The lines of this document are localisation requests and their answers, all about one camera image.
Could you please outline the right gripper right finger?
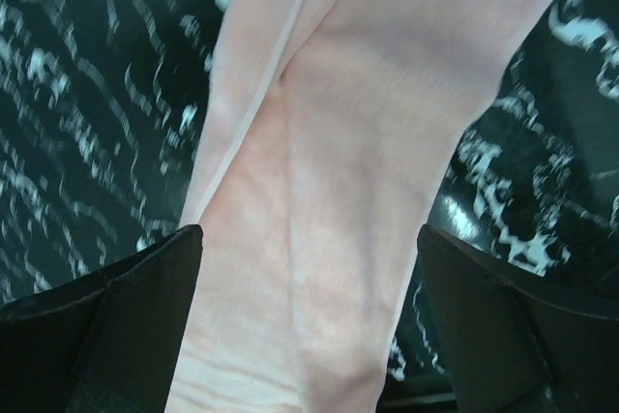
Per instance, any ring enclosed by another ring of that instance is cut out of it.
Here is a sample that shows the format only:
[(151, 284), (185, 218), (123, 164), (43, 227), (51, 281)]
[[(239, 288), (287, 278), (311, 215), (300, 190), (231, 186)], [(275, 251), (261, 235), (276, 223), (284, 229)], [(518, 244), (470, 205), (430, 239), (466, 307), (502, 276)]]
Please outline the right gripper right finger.
[(417, 250), (459, 411), (617, 411), (617, 302), (429, 225)]

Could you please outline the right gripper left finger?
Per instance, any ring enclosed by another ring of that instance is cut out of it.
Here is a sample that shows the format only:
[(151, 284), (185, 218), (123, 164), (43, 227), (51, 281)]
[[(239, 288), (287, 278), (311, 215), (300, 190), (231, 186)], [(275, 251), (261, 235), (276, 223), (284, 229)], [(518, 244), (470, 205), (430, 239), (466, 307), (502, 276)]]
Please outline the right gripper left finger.
[(4, 412), (162, 412), (196, 288), (201, 228), (1, 309)]

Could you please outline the pink towel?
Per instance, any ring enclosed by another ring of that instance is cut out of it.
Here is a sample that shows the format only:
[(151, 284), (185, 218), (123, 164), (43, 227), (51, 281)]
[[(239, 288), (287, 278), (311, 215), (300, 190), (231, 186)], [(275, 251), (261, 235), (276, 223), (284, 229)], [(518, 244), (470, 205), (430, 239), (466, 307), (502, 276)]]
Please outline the pink towel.
[(464, 130), (551, 0), (231, 0), (170, 412), (371, 412)]

